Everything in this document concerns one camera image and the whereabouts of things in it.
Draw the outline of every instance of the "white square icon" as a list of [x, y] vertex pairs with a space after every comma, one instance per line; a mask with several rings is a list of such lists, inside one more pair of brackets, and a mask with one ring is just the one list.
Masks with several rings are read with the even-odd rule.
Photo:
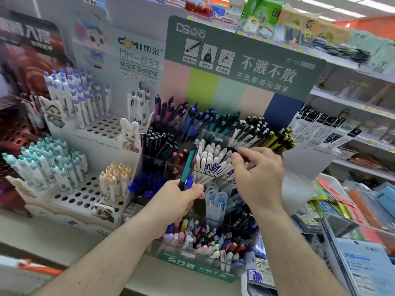
[[217, 50], [218, 48], [216, 46], [205, 43], [201, 51], [200, 59], [206, 62], [214, 63]]
[[187, 38], [185, 41], [184, 54], [193, 58], [199, 55], [200, 41]]
[[218, 65], [223, 67], [231, 68], [233, 60], [235, 59], [236, 53], [227, 49], [221, 49], [220, 56], [218, 58]]

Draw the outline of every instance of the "pink stripe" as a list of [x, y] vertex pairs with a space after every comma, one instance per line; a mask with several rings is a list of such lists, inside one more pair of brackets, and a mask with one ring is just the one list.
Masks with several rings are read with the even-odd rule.
[[189, 86], [189, 75], [191, 68], [169, 60], [163, 63], [162, 88], [160, 98], [167, 101], [174, 95], [174, 104], [177, 106], [185, 100], [185, 95]]
[[263, 116], [273, 95], [274, 92], [247, 85], [237, 108], [241, 111], [241, 118]]

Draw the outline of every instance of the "ds logo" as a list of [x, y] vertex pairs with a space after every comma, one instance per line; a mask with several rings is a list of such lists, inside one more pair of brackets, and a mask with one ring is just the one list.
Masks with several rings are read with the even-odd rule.
[[181, 23], [177, 23], [176, 30], [178, 32], [182, 32], [182, 33], [189, 34], [192, 36], [198, 36], [203, 39], [206, 36], [206, 31], [199, 29], [199, 28], [191, 28], [190, 26], [181, 24]]

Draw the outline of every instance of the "person's right hand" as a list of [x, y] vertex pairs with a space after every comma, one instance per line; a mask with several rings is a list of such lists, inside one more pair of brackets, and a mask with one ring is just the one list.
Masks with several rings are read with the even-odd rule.
[[285, 170], [281, 157], [269, 148], [238, 148], [237, 151], [255, 164], [254, 168], [247, 170], [240, 154], [232, 154], [237, 191], [252, 213], [282, 209]]

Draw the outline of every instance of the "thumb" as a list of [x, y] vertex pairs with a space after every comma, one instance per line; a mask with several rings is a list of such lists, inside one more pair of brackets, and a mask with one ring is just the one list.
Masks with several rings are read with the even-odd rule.
[[248, 172], [244, 166], [244, 159], [241, 157], [239, 153], [232, 154], [232, 165], [233, 165], [233, 170], [235, 171], [235, 178], [242, 177], [243, 174]]
[[203, 193], [203, 185], [195, 184], [195, 183], [192, 185], [190, 189], [183, 191], [183, 194], [186, 195], [190, 200], [197, 199], [202, 193]]

